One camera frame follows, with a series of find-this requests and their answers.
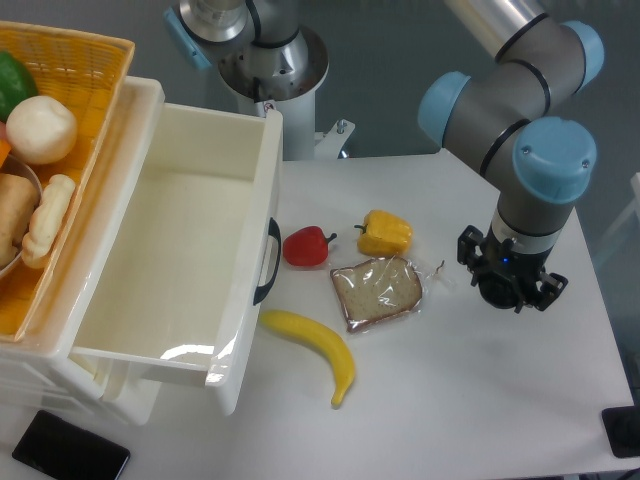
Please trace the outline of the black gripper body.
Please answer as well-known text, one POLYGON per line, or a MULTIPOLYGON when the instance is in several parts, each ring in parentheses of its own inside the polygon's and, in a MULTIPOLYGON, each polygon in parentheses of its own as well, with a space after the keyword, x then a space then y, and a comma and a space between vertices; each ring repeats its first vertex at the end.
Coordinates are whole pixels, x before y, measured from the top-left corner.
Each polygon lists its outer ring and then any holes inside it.
POLYGON ((532 306, 536 282, 544 271, 550 251, 536 254, 514 252, 510 246, 504 247, 493 234, 488 234, 483 240, 480 251, 482 255, 473 269, 476 284, 486 275, 503 278, 512 284, 519 297, 519 304, 512 310, 520 311, 526 305, 532 306))

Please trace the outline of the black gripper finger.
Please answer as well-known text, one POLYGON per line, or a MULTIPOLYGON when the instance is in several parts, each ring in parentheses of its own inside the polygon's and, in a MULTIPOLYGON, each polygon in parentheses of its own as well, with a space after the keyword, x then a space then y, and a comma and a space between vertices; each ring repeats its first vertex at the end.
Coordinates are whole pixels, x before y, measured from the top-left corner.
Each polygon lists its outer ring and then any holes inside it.
POLYGON ((563 293, 568 279, 557 273, 541 272, 536 282, 532 306, 539 311, 546 310, 563 293))
POLYGON ((476 252, 481 244, 481 231, 473 225, 468 225, 457 240, 457 262, 474 269, 480 254, 476 252))

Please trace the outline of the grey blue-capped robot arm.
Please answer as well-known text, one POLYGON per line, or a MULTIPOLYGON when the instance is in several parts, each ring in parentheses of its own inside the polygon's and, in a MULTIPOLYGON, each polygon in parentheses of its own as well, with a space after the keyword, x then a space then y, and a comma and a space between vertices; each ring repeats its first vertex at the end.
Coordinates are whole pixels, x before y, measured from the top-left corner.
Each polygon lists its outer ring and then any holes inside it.
POLYGON ((482 81, 442 75, 417 114, 432 141, 499 193, 489 229, 459 236, 457 260, 490 305, 544 310, 567 284, 546 260, 597 161, 591 133, 552 110, 599 74, 604 45, 591 26, 559 23, 536 1, 449 8, 496 64, 482 81))

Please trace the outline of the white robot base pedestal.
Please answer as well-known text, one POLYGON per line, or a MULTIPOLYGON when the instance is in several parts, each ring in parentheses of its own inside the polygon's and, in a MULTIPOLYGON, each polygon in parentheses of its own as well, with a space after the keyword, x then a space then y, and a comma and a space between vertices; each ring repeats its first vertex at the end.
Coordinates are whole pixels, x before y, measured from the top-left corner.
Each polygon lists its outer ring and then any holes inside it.
POLYGON ((284 46, 251 44, 218 64, 240 113, 264 116, 269 107, 281 113, 285 161, 348 156, 345 145, 355 131, 354 123, 339 119, 326 132, 316 129, 316 91, 324 83, 328 69, 324 42, 305 27, 284 46))

